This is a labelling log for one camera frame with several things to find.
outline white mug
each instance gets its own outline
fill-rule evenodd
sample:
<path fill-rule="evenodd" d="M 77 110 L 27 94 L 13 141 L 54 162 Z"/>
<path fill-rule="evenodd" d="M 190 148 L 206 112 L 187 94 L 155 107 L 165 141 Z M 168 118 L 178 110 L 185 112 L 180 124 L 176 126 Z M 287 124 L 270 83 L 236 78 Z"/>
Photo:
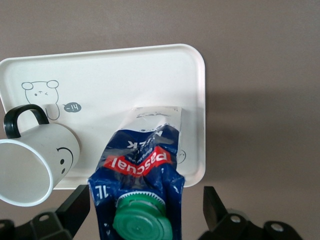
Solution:
<path fill-rule="evenodd" d="M 18 117 L 27 110 L 39 125 L 20 134 Z M 8 139 L 0 140 L 0 199 L 21 207 L 38 205 L 77 163 L 79 143 L 66 127 L 49 124 L 45 112 L 35 104 L 8 111 L 4 130 Z"/>

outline mug handle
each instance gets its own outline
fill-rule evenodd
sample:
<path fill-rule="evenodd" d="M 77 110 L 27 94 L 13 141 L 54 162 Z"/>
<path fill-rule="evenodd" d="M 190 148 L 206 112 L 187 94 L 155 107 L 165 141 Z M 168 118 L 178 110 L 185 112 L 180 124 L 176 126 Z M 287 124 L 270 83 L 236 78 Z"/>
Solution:
<path fill-rule="evenodd" d="M 3 126 L 4 131 L 8 139 L 17 139 L 20 138 L 20 132 L 18 129 L 18 117 L 23 112 L 30 110 L 38 123 L 41 124 L 49 124 L 49 120 L 41 107 L 35 104 L 26 104 L 20 105 L 9 110 L 4 116 Z"/>

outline tray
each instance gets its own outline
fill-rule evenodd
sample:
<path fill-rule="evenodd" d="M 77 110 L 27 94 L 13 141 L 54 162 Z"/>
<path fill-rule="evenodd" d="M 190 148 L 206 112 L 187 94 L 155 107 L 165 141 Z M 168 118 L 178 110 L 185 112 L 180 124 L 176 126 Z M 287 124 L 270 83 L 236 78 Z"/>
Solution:
<path fill-rule="evenodd" d="M 189 45 L 7 58 L 0 62 L 0 97 L 5 112 L 28 103 L 41 106 L 50 122 L 78 138 L 79 161 L 55 189 L 87 183 L 109 139 L 136 107 L 182 107 L 177 171 L 185 187 L 205 174 L 205 64 Z M 31 112 L 18 120 L 21 132 L 36 124 Z"/>

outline brown surface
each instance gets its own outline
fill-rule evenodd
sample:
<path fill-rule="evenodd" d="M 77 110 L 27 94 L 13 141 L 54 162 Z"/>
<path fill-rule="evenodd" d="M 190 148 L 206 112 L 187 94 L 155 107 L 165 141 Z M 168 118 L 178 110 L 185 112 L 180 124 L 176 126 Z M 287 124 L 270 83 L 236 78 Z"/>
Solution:
<path fill-rule="evenodd" d="M 183 240 L 207 229 L 204 185 L 259 226 L 284 221 L 318 239 L 319 1 L 0 1 L 0 60 L 173 43 L 206 64 L 207 167 L 183 193 Z M 0 219 L 22 224 L 69 193 L 30 208 L 1 201 Z M 75 239 L 98 238 L 92 207 Z"/>

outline bottle cap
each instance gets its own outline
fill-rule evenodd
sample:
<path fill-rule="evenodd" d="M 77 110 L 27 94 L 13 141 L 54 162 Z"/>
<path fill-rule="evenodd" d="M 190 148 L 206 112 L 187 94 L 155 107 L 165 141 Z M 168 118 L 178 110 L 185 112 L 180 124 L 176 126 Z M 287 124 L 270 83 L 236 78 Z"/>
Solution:
<path fill-rule="evenodd" d="M 117 204 L 113 228 L 125 240 L 172 240 L 165 206 L 151 196 L 133 194 Z"/>

